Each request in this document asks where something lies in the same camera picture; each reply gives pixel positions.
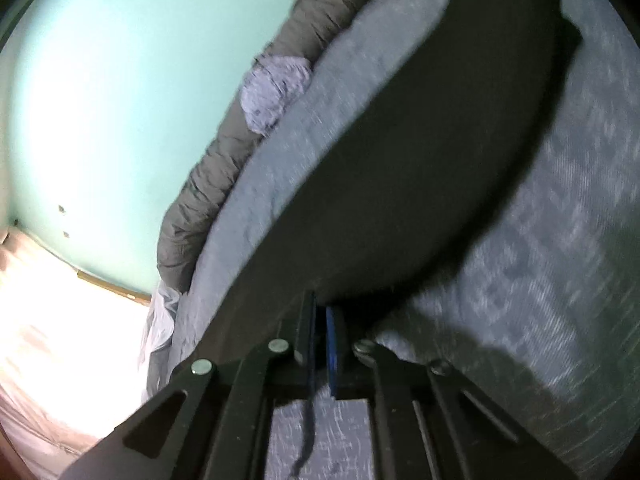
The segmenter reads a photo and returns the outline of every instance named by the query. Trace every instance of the gray bedsheet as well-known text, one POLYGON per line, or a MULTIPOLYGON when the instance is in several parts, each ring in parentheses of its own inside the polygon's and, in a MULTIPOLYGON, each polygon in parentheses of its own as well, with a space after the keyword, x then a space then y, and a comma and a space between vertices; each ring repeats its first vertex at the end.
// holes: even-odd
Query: gray bedsheet
MULTIPOLYGON (((328 49, 212 227, 166 370, 190 354, 299 184, 446 1, 373 0, 328 49)), ((607 0, 562 6, 584 42, 533 167, 462 265, 442 269, 372 336, 406 359, 448 358, 597 479, 640 424, 640 50, 607 0)), ((274 415, 267 478, 287 477, 301 414, 294 403, 274 415)), ((370 478, 364 404, 331 402, 323 390, 316 415, 301 478, 370 478)))

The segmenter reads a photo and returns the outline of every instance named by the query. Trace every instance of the gray fabric surface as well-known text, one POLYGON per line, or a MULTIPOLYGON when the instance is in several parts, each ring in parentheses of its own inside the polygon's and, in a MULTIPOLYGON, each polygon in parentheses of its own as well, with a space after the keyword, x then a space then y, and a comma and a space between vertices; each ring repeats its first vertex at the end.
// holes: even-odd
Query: gray fabric surface
POLYGON ((269 135, 286 108, 311 80, 311 63, 303 57, 260 56, 244 78, 240 105, 252 132, 269 135))
MULTIPOLYGON (((169 370, 446 1, 373 0, 329 47, 210 231, 180 300, 169 370)), ((403 358, 449 358, 582 478, 598 479, 640 423, 640 50, 607 0, 562 4, 584 43, 533 167, 461 266, 425 283, 374 336, 403 358)), ((301 478, 370 478, 364 405, 319 397, 301 478)), ((286 478, 297 458, 300 415, 300 404, 274 415, 267 478, 286 478)))

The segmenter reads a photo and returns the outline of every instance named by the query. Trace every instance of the light blue wall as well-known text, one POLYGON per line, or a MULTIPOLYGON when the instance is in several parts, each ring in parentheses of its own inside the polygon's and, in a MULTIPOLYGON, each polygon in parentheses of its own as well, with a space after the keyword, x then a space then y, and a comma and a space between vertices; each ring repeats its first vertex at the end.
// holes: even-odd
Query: light blue wall
POLYGON ((162 215, 293 1, 36 0, 8 128, 20 222, 151 290, 162 215))

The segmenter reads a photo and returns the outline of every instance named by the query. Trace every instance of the gray comforter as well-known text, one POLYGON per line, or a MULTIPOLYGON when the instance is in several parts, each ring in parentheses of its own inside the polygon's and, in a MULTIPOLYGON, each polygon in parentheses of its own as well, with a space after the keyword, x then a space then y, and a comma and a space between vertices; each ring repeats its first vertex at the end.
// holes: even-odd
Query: gray comforter
MULTIPOLYGON (((299 184, 446 1, 372 0, 329 47, 213 225, 160 383, 193 350, 299 184)), ((372 336, 405 359, 448 358, 581 477, 597 479, 640 423, 640 50, 607 0, 562 4, 584 42, 532 168, 460 266, 441 269, 372 336)), ((301 478, 370 478, 364 404, 331 402, 323 390, 316 416, 301 478)), ((267 478, 287 477, 300 421, 299 404, 275 414, 267 478)))

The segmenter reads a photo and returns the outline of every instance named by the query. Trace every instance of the black garment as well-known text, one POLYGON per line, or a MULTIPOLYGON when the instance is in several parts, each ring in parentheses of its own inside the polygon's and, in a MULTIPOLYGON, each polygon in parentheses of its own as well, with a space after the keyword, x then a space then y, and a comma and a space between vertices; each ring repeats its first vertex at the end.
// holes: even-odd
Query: black garment
POLYGON ((298 190, 188 362, 242 357, 304 290, 326 304, 431 260, 523 149, 565 23, 560 0, 450 0, 298 190))

